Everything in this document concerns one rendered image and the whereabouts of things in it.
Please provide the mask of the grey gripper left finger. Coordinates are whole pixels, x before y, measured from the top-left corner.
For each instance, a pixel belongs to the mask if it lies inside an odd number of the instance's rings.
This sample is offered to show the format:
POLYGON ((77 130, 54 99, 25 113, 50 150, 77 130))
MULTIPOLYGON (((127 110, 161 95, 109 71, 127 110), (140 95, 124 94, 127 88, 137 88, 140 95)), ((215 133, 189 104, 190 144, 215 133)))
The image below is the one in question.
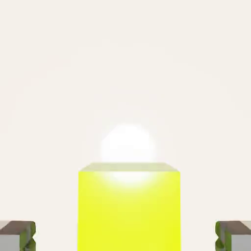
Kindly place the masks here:
POLYGON ((36 251, 34 221, 0 221, 0 251, 36 251))

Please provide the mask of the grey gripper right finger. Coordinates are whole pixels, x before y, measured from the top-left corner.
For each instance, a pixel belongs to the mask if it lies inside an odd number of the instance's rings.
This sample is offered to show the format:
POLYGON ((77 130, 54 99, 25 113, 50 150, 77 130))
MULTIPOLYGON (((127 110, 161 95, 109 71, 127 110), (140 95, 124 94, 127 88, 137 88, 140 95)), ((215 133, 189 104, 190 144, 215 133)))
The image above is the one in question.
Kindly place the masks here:
POLYGON ((251 251, 251 221, 217 221, 215 251, 251 251))

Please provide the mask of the small yellow cube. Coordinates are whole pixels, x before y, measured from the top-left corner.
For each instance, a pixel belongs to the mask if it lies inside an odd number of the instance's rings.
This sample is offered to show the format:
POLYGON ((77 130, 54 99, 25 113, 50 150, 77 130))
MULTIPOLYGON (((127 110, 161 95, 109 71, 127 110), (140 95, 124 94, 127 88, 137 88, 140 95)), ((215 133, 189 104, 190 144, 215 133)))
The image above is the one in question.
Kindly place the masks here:
POLYGON ((180 172, 92 163, 78 173, 77 251, 181 251, 180 172))

